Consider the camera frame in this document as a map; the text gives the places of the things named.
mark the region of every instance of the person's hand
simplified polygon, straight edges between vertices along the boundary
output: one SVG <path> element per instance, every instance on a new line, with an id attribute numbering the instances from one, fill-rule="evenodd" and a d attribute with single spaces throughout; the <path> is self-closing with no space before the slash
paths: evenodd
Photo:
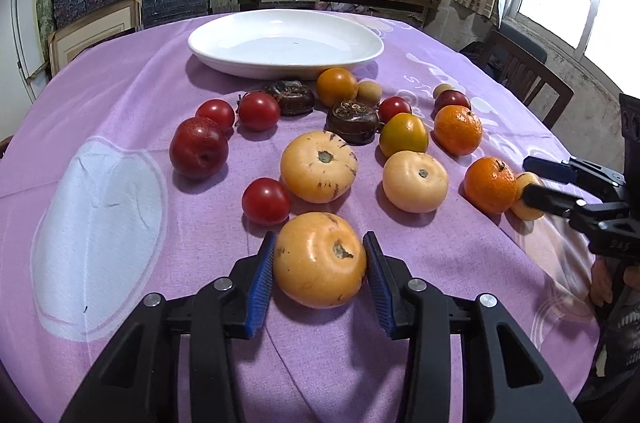
<path id="1" fill-rule="evenodd" d="M 602 307 L 604 302 L 613 302 L 613 282 L 603 259 L 597 259 L 591 266 L 591 289 L 589 298 L 594 305 Z"/>
<path id="2" fill-rule="evenodd" d="M 625 269 L 624 281 L 627 286 L 636 291 L 640 291 L 640 267 L 629 266 Z M 612 281 L 607 265 L 603 259 L 597 259 L 591 266 L 591 290 L 589 297 L 598 307 L 602 307 L 604 302 L 613 302 Z"/>

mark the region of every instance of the table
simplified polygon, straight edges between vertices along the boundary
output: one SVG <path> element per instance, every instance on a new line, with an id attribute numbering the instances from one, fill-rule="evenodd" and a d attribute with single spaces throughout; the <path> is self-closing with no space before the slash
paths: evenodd
<path id="1" fill-rule="evenodd" d="M 470 156 L 451 158 L 433 141 L 450 189 L 425 215 L 404 213 L 382 191 L 377 143 L 355 148 L 358 176 L 327 205 L 294 201 L 293 213 L 337 213 L 359 234 L 446 294 L 492 292 L 510 310 L 571 397 L 586 379 L 598 328 L 584 302 L 591 257 L 562 219 L 489 218 L 459 191 L 465 169 L 499 155 L 521 171 L 528 154 L 566 150 L 506 89 L 462 55 L 401 22 L 350 16 L 385 43 L 358 78 L 406 98 L 433 128 L 431 92 L 466 92 L 484 135 Z M 189 184 L 168 157 L 175 127 L 200 103 L 261 83 L 216 73 L 187 47 L 211 17 L 160 26 L 82 53 L 53 79 L 0 161 L 0 359 L 44 423 L 57 422 L 90 364 L 148 292 L 189 295 L 255 253 L 265 230 L 242 218 L 241 193 L 277 178 L 282 150 L 321 129 L 324 114 L 283 117 L 275 132 L 238 128 L 227 166 Z M 569 193 L 579 194 L 572 186 Z M 274 291 L 266 329 L 235 342 L 248 423 L 395 420 L 406 342 L 378 327 L 367 287 L 348 306 L 314 311 Z M 462 366 L 452 339 L 451 421 L 462 418 Z"/>

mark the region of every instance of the white plate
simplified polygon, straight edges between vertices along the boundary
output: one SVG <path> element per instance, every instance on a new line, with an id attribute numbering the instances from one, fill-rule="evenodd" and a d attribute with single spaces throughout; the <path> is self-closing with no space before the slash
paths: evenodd
<path id="1" fill-rule="evenodd" d="M 201 25 L 189 48 L 213 69 L 256 80 L 315 80 L 331 67 L 354 69 L 380 56 L 382 40 L 349 19 L 316 11 L 263 9 Z"/>

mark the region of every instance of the screw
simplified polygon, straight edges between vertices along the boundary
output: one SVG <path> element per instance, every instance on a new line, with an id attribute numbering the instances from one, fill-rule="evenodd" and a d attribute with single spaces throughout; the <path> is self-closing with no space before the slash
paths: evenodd
<path id="1" fill-rule="evenodd" d="M 480 303 L 486 308 L 495 308 L 498 305 L 498 300 L 489 293 L 480 295 Z"/>
<path id="2" fill-rule="evenodd" d="M 412 291 L 424 291 L 425 289 L 427 289 L 427 282 L 425 282 L 421 278 L 412 278 L 409 282 L 407 282 L 407 285 Z"/>
<path id="3" fill-rule="evenodd" d="M 221 277 L 217 278 L 215 282 L 213 282 L 213 287 L 218 291 L 227 291 L 233 287 L 234 283 L 229 277 Z"/>
<path id="4" fill-rule="evenodd" d="M 148 308 L 154 308 L 160 303 L 161 300 L 162 297 L 158 293 L 149 293 L 142 299 L 142 303 Z"/>

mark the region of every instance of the picture frame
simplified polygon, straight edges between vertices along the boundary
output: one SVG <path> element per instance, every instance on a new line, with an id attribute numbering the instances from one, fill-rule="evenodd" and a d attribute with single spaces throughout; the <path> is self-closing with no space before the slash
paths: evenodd
<path id="1" fill-rule="evenodd" d="M 84 50 L 96 44 L 138 31 L 142 24 L 142 0 L 116 0 L 49 36 L 51 74 L 55 76 Z"/>

